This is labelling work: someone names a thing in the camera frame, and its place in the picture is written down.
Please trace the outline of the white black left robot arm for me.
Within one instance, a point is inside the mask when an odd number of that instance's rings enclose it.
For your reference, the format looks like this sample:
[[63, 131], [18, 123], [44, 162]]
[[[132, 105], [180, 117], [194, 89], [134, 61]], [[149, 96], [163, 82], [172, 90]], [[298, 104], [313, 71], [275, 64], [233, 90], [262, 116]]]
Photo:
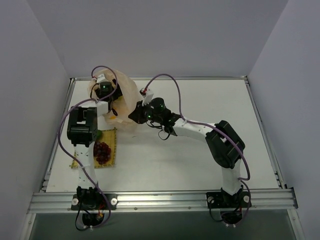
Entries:
[[98, 190], [94, 168], [94, 144], [98, 137], [98, 117], [112, 110], [119, 97], [117, 86], [109, 81], [98, 84], [97, 99], [89, 98], [72, 106], [68, 111], [67, 138], [74, 147], [74, 160], [78, 163], [78, 187]]

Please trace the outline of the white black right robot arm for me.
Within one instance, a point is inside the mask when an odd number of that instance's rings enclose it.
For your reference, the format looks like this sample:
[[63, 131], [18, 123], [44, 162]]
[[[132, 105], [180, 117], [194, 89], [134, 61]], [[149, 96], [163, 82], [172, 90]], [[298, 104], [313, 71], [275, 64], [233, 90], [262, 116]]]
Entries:
[[137, 102], [128, 118], [137, 124], [157, 123], [169, 135], [206, 143], [213, 159], [221, 166], [221, 189], [231, 196], [241, 189], [240, 160], [244, 156], [245, 144], [227, 121], [209, 124], [183, 119], [181, 114], [169, 110], [160, 97], [146, 105]]

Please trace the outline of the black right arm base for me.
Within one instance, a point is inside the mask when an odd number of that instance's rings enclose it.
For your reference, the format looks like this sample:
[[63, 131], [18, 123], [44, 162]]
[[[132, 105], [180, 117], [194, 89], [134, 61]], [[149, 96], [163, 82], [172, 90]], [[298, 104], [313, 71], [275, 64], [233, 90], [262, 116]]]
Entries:
[[224, 190], [207, 192], [206, 202], [213, 221], [234, 228], [247, 216], [252, 207], [251, 193], [241, 189], [234, 195], [230, 195]]

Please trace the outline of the dark red fake grapes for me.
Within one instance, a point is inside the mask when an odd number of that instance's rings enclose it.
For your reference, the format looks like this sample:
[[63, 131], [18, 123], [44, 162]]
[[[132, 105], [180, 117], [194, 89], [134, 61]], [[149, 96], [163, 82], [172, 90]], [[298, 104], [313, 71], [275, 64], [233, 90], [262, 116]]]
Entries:
[[111, 152], [111, 148], [105, 142], [95, 142], [93, 147], [93, 156], [99, 165], [104, 165], [111, 159]]

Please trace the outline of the banana print plastic bag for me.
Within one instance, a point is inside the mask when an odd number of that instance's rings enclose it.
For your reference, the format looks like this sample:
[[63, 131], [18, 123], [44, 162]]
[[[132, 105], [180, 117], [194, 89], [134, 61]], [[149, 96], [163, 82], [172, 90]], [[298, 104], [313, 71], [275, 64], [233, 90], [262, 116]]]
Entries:
[[136, 83], [126, 76], [124, 73], [118, 70], [109, 70], [107, 68], [94, 73], [93, 76], [97, 77], [100, 74], [105, 74], [108, 82], [113, 79], [118, 80], [118, 86], [123, 94], [124, 101], [118, 101], [113, 103], [117, 115], [113, 112], [109, 112], [103, 115], [104, 121], [107, 125], [117, 128], [118, 130], [133, 132], [137, 128], [137, 123], [128, 118], [137, 105], [137, 102], [142, 100], [142, 96], [139, 93]]

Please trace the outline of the green fake fruit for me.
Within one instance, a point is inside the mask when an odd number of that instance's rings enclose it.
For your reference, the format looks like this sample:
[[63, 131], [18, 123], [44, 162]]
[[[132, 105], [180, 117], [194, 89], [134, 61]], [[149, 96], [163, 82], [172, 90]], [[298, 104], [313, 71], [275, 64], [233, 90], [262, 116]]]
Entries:
[[96, 135], [97, 139], [100, 139], [102, 135], [103, 135], [103, 132], [101, 130], [97, 130], [97, 135]]

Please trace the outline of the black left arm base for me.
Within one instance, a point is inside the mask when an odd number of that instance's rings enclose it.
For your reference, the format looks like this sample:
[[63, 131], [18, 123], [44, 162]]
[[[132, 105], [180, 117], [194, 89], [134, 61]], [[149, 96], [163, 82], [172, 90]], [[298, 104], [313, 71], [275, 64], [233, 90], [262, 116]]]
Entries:
[[95, 193], [90, 196], [74, 194], [72, 196], [72, 211], [76, 212], [75, 229], [79, 232], [93, 230], [104, 226], [111, 217], [111, 212], [117, 209], [118, 195], [115, 193]]

